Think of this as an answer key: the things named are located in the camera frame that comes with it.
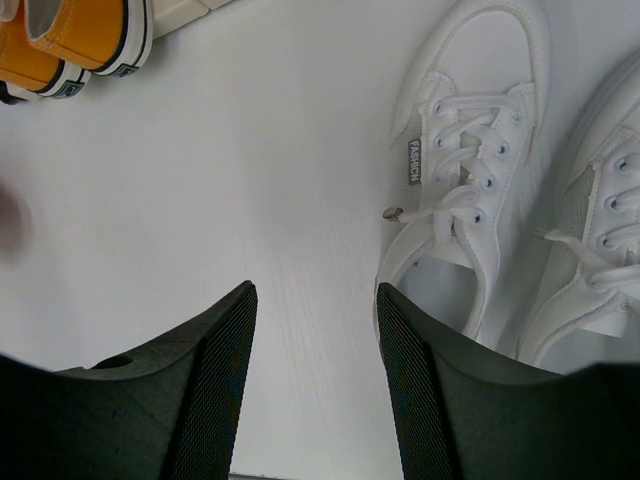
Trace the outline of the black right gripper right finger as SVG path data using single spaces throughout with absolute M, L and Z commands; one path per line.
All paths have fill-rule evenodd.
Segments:
M 537 369 L 452 330 L 387 283 L 376 310 L 405 478 L 638 477 L 636 365 Z

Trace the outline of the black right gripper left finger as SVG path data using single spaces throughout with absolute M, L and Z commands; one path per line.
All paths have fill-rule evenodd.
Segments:
M 225 479 L 257 319 L 243 282 L 206 311 L 91 368 L 1 360 L 5 479 Z

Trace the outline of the orange canvas sneaker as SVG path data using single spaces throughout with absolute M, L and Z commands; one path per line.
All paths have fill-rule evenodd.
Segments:
M 152 50 L 149 0 L 31 0 L 23 6 L 33 47 L 93 74 L 130 76 Z
M 23 1 L 1 2 L 1 103 L 77 95 L 91 73 L 35 49 L 27 39 Z

